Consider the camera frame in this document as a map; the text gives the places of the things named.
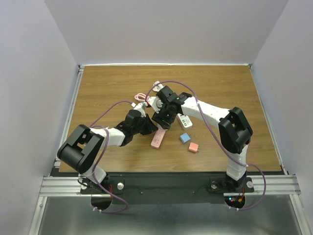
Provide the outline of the pink power strip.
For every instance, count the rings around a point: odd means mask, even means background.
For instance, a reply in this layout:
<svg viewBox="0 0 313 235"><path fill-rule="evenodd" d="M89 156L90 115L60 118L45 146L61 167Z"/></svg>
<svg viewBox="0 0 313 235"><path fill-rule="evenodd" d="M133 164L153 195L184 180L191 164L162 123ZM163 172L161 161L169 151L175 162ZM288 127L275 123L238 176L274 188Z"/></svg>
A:
<svg viewBox="0 0 313 235"><path fill-rule="evenodd" d="M158 130L155 132L155 135L151 141L151 147L159 149L162 143L162 140L165 136L167 129L163 129L159 124L157 125Z"/></svg>

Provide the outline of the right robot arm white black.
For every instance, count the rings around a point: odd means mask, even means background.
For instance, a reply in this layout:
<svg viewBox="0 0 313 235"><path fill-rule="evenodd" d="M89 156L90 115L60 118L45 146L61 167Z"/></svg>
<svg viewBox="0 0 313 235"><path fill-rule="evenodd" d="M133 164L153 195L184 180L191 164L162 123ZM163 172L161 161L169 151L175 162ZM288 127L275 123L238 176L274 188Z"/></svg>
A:
<svg viewBox="0 0 313 235"><path fill-rule="evenodd" d="M200 101L195 94L176 94L168 86L147 98L146 102L154 110L153 121L164 129L171 127L178 114L203 120L208 129L217 128L219 135L213 135L213 138L228 157L226 188L236 191L243 186L246 154L253 131L240 108L219 108Z"/></svg>

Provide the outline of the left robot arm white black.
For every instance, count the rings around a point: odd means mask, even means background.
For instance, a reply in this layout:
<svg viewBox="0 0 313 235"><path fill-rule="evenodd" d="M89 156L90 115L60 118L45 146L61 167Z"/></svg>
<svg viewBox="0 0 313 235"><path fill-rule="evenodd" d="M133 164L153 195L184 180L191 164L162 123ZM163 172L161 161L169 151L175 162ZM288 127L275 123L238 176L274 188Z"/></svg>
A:
<svg viewBox="0 0 313 235"><path fill-rule="evenodd" d="M107 173L95 161L98 152L104 155L108 146L125 146L134 135L149 135L158 130L148 114L130 110L125 119L113 128L96 129L83 124L78 125L57 152L57 157L80 175L92 181L98 193L109 187Z"/></svg>

